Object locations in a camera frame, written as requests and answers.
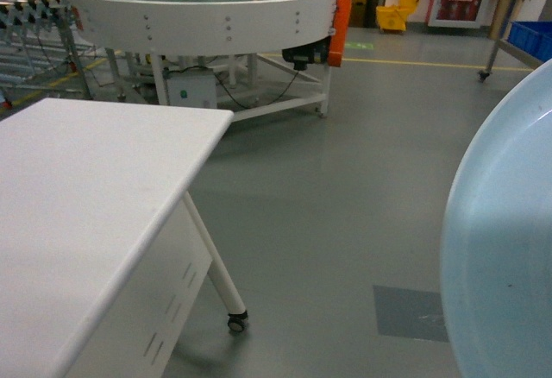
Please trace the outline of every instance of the table top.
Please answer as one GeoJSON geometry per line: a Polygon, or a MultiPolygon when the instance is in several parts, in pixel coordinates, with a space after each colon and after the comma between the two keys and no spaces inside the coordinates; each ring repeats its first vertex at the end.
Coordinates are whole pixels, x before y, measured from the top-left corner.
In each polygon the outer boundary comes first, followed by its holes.
{"type": "Polygon", "coordinates": [[[62,376],[228,110],[44,99],[0,122],[0,376],[62,376]]]}

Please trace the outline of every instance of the caster wheel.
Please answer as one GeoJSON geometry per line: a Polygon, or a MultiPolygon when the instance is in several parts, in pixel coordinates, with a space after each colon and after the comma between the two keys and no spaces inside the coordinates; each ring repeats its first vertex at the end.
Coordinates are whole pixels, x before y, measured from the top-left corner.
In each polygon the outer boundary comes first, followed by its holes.
{"type": "Polygon", "coordinates": [[[248,328],[248,313],[245,311],[240,315],[228,315],[228,327],[234,333],[242,333],[248,328]]]}
{"type": "Polygon", "coordinates": [[[491,74],[489,72],[485,72],[484,70],[481,70],[478,72],[480,75],[480,82],[483,83],[486,78],[488,78],[491,74]]]}

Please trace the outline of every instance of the yellow floor line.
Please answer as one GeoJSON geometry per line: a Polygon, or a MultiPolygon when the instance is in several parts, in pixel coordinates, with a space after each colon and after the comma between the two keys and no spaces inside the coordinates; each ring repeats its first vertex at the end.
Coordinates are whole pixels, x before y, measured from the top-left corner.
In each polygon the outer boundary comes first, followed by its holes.
{"type": "MultiPolygon", "coordinates": [[[[101,65],[102,63],[105,63],[107,61],[107,58],[106,57],[103,57],[101,59],[98,59],[98,60],[94,60],[92,61],[92,63],[86,65],[85,67],[83,67],[85,70],[92,70],[94,67],[96,66],[99,66],[101,65]]],[[[61,85],[62,83],[65,83],[67,80],[69,79],[72,79],[72,78],[75,78],[78,76],[78,73],[77,72],[73,72],[73,73],[69,73],[67,74],[66,76],[64,76],[63,78],[61,79],[57,79],[55,80],[54,82],[51,82],[51,83],[48,83],[47,86],[48,87],[51,87],[52,89],[55,89],[56,86],[58,85],[61,85]]],[[[17,100],[14,100],[11,102],[11,104],[13,106],[17,106],[19,104],[22,104],[24,102],[27,102],[33,98],[36,98],[37,96],[41,95],[44,91],[32,91],[31,93],[29,93],[28,95],[25,95],[23,96],[22,98],[19,98],[17,100]]],[[[2,108],[0,107],[0,113],[3,113],[5,112],[6,110],[8,110],[7,108],[2,108]]]]}
{"type": "MultiPolygon", "coordinates": [[[[281,57],[280,54],[263,54],[266,57],[281,57]]],[[[482,70],[485,66],[476,65],[456,65],[454,63],[433,63],[428,61],[408,61],[408,60],[381,60],[381,59],[356,59],[344,57],[343,61],[352,61],[357,63],[380,63],[383,65],[405,65],[405,66],[424,66],[424,67],[447,67],[455,69],[474,69],[482,70]]],[[[511,71],[511,72],[532,72],[528,67],[499,67],[494,66],[493,70],[511,71]]]]}

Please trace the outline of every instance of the white table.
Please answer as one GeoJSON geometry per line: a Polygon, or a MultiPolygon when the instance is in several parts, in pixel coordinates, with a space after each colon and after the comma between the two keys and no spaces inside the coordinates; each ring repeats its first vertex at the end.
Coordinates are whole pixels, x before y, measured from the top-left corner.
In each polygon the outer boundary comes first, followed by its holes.
{"type": "Polygon", "coordinates": [[[45,99],[0,122],[1,377],[161,376],[207,274],[242,329],[187,194],[231,117],[45,99]]]}

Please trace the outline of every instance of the epoxy floor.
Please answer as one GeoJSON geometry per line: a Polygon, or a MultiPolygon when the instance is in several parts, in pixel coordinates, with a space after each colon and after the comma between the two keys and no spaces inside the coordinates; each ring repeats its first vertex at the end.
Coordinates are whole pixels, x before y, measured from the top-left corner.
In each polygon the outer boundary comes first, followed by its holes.
{"type": "Polygon", "coordinates": [[[353,28],[348,42],[364,48],[334,69],[329,117],[234,123],[193,183],[250,327],[228,332],[206,281],[165,378],[460,376],[439,300],[442,214],[467,145],[529,71],[499,53],[479,83],[482,37],[353,28]]]}

